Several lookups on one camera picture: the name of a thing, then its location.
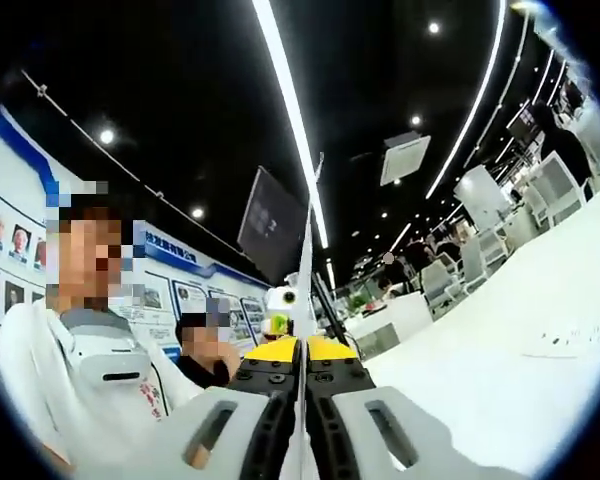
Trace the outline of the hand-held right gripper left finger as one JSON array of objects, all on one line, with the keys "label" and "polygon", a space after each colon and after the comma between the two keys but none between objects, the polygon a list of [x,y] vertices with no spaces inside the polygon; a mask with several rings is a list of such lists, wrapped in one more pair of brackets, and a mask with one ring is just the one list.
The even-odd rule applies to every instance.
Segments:
[{"label": "hand-held right gripper left finger", "polygon": [[301,347],[293,337],[247,355],[232,382],[176,409],[120,465],[81,466],[77,479],[288,479],[301,472],[294,445]]}]

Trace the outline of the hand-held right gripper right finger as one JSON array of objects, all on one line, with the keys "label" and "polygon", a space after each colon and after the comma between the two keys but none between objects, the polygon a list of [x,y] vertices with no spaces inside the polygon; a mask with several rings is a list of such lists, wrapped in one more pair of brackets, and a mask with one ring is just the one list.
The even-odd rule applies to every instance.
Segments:
[{"label": "hand-held right gripper right finger", "polygon": [[349,347],[308,340],[306,427],[319,479],[522,479],[480,465],[448,427],[394,387],[378,387]]}]

